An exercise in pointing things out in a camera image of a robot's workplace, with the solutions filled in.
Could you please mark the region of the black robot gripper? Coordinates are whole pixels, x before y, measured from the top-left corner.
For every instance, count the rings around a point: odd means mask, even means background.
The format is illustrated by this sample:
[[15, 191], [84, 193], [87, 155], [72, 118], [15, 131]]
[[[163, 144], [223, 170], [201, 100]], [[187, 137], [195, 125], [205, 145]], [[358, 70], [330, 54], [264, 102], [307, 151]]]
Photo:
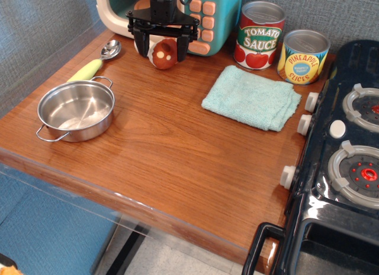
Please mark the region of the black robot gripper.
[[128, 30], [134, 34], [134, 41], [139, 54], [147, 57], [150, 40], [149, 34], [156, 36], [177, 37], [177, 58], [183, 62], [187, 56], [190, 40], [198, 39], [199, 19], [184, 14], [178, 3], [187, 5], [183, 0], [149, 0], [145, 9], [129, 11]]

